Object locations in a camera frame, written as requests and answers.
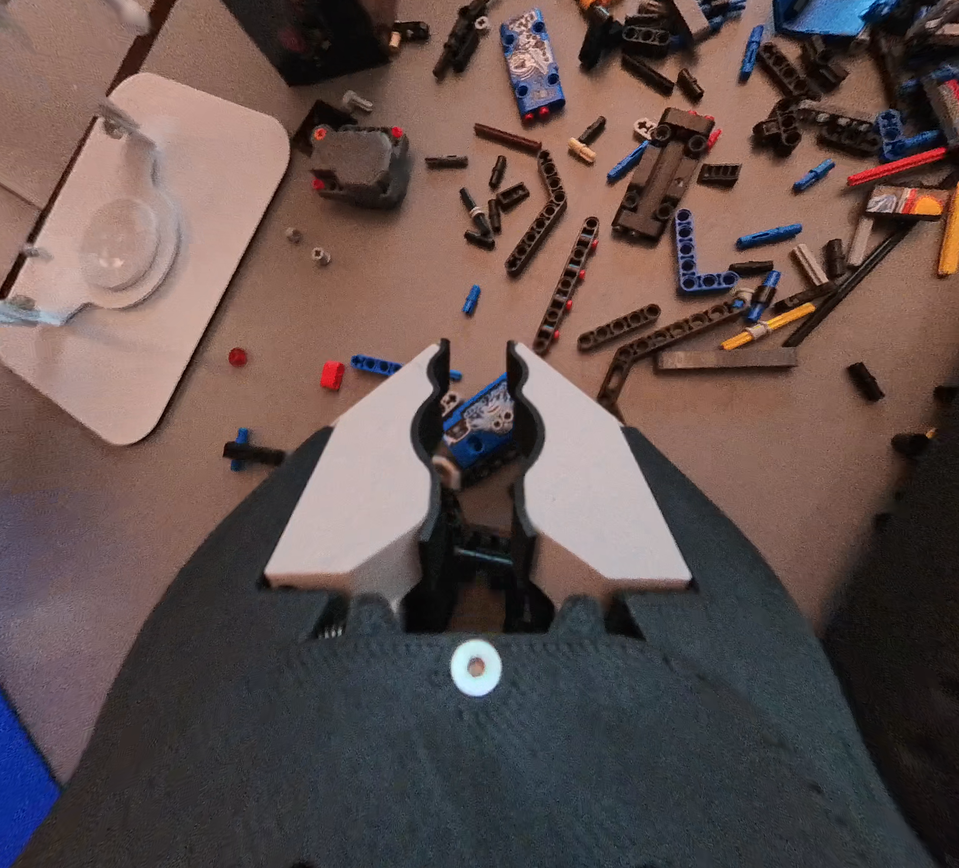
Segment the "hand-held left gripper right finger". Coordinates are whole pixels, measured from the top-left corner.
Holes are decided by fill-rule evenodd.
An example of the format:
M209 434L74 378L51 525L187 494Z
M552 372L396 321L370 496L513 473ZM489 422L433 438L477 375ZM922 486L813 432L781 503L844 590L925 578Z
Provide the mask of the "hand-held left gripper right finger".
M513 553L554 607L636 591L684 591L692 574L625 426L530 347L507 343L513 437Z

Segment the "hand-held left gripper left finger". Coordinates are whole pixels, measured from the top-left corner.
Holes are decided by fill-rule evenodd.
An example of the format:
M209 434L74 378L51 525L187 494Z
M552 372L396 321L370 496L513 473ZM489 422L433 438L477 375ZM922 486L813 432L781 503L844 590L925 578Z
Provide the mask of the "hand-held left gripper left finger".
M420 544L439 514L433 455L449 366L449 342L428 345L333 423L266 565L271 588L397 607L421 580Z

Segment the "blue L-shaped toy beam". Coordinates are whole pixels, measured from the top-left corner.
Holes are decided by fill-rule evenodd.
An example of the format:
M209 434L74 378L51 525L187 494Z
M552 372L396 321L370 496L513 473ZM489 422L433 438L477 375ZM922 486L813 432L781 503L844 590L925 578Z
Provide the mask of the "blue L-shaped toy beam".
M680 295L719 295L738 286L740 276L731 270L715 273L699 271L694 219L688 208L675 211L673 229L677 254L677 292Z

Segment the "grey toy motor block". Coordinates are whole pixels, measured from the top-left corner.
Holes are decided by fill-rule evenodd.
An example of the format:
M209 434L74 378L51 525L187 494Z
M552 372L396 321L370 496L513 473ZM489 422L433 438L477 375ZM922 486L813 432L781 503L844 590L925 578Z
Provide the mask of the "grey toy motor block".
M403 129L320 125L310 144L312 188L320 197L377 210L391 210L404 200L412 164Z

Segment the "grey desk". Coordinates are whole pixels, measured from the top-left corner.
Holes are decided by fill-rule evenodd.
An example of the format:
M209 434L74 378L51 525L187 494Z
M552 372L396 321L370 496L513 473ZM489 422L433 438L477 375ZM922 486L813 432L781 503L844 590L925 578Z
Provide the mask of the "grey desk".
M3 374L2 678L64 792L26 863L66 866L840 866L835 840L773 837L799 802L826 814L809 746L785 721L745 708L733 735L732 682L718 655L679 640L558 632L504 637L503 685L482 699L453 688L449 635L366 622L357 637L314 634L324 603L261 585L267 529L305 484L315 432L376 388L321 364L360 351L408 360L445 337L451 356L478 310L466 271L490 267L462 240L455 198L433 207L420 163L437 133L440 22L428 1L403 15L432 24L382 79L378 109L409 125L417 172L398 213L320 200L295 159L191 366L172 413L129 448L96 441L13 375ZM227 362L244 347L246 367ZM698 644L719 643L720 614L767 640L773 616L796 627L800 654L753 657L813 694L822 655L807 618L865 550L907 466L894 433L845 406L719 411L640 405L644 471L684 549L729 576L706 603L705 574L679 602ZM222 443L240 425L287 449L279 469L231 473Z

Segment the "black beam with red pins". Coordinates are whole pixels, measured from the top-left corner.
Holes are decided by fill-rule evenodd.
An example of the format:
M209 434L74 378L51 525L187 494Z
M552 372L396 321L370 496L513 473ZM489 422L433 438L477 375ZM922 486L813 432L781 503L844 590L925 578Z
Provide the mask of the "black beam with red pins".
M544 357L558 340L564 319L571 311L573 295L585 277L599 236L597 216L588 217L569 252L566 264L549 299L544 316L532 340L532 351Z

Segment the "white document stand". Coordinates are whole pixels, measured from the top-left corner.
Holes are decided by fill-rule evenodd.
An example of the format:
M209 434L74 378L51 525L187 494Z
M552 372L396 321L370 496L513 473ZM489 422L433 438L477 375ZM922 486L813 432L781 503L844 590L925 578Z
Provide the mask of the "white document stand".
M2 0L2 195L46 210L2 368L116 446L169 405L287 172L274 116L141 71L149 2Z

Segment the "brown toy axle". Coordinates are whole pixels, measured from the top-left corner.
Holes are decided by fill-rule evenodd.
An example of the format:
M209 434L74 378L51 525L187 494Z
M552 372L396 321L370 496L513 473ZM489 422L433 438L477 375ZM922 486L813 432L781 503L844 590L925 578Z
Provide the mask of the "brown toy axle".
M525 155L536 156L543 151L543 144L540 140L525 135L506 131L482 122L475 122L473 129L477 138Z

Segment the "black tile with colourful print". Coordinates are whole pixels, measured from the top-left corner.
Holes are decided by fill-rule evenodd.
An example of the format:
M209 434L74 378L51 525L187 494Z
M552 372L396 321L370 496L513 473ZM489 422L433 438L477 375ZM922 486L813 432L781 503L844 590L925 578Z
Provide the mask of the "black tile with colourful print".
M864 215L905 224L937 222L946 214L952 194L935 188L879 185L871 191Z

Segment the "plain blue plastic bin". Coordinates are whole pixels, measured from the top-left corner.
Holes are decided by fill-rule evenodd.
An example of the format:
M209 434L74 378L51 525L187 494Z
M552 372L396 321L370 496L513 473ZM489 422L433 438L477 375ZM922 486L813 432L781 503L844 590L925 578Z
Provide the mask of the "plain blue plastic bin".
M60 786L6 693L1 692L1 866L20 857L50 814Z

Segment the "yellow toy axle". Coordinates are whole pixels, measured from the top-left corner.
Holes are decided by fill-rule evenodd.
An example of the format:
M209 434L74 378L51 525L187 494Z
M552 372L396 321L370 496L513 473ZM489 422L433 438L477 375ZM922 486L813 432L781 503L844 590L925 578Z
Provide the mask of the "yellow toy axle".
M944 223L937 265L937 277L947 278L958 272L958 186L953 190Z

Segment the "pile of toy building pieces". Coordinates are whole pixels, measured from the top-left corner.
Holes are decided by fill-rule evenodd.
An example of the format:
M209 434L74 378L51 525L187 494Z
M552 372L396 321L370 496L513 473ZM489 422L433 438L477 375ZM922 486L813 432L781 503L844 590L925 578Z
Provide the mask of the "pile of toy building pieces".
M430 2L438 14L452 14L462 1ZM645 60L664 77L690 75L704 89L695 104L681 83L665 96L620 65L620 52L605 53L598 66L586 70L576 53L592 29L571 0L494 0L490 4L488 32L480 33L480 52L464 75L451 73L435 84L427 112L437 133L424 139L425 155L468 156L468 168L434 173L450 188L431 189L433 207L453 205L453 186L467 185L484 209L488 200L514 184L526 190L512 209L501 211L493 202L493 226L498 219L505 235L497 251L479 256L490 267L466 271L466 286L481 288L478 310L458 314L465 334L454 352L451 374L456 399L467 399L482 390L502 371L499 344L505 339L532 345L549 299L566 264L569 252L590 216L599 220L598 245L577 287L571 311L564 319L558 340L546 361L566 367L588 395L594 395L600 377L618 347L648 336L659 326L695 314L693 324L709 322L707 306L731 293L682 296L676 291L676 257L672 224L661 240L631 235L612 227L612 220L629 180L644 177L658 150L654 142L636 162L612 182L608 169L635 154L641 145L632 132L635 117L657 120L665 111L687 121L701 121L720 132L711 149L704 148L691 162L680 156L679 175L685 199L676 208L690 207L696 217L699 271L715 273L727 263L773 257L775 268L785 273L779 298L810 284L789 251L806 243L811 251L833 237L853 231L865 204L869 186L845 191L846 176L874 164L872 158L855 159L820 144L812 127L796 121L802 138L788 156L776 151L753 133L753 127L773 112L781 93L757 68L751 81L740 82L738 69L747 36L755 23L766 18L768 0L747 0L745 15L726 17L717 34L699 47L685 48L667 59ZM545 121L524 126L510 87L499 42L500 23L531 8L540 8L550 37L566 96L561 112ZM539 155L525 155L477 138L475 122L540 140ZM676 409L703 410L702 421L717 419L719 411L736 412L740 421L771 410L785 412L827 409L836 404L850 409L856 421L881 421L890 426L919 427L926 415L942 417L945 406L934 391L957 386L957 282L933 280L933 251L939 247L941 226L920 223L876 269L859 295L847 298L818 335L803 347L791 348L796 366L770 368L733 367L738 356L773 355L779 344L800 323L790 323L764 342L720 351L720 342L737 334L740 321L717 323L701 336L674 344L665 355L696 351L722 355L719 369L662 370L659 355L637 362L632 382L614 378L620 395L614 401L618 414L639 415L640 405L664 416L667 405ZM885 398L864 400L852 384L846 367L863 362L877 377Z

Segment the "red toy axle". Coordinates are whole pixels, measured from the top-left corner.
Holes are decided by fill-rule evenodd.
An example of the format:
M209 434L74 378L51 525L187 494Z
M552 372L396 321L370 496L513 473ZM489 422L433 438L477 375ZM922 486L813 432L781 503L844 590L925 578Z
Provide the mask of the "red toy axle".
M888 183L896 176L913 172L923 167L942 162L954 163L957 161L958 149L955 146L941 146L914 155L907 155L901 159L882 163L851 174L846 179L845 191L853 191L874 182Z

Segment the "blue printed toy panel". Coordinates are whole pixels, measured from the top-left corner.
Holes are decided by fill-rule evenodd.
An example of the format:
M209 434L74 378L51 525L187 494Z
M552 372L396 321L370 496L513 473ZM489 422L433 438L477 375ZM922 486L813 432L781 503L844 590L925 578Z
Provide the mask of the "blue printed toy panel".
M561 112L566 96L541 9L500 23L498 35L521 123L530 126Z

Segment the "black pin assembly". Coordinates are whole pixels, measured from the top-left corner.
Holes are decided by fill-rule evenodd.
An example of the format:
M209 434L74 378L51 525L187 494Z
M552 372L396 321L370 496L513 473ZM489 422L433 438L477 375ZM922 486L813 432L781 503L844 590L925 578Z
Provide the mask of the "black pin assembly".
M480 41L480 30L476 22L486 16L492 1L472 0L459 9L457 20L433 69L434 78L438 82L443 81L450 71L461 73L469 64Z

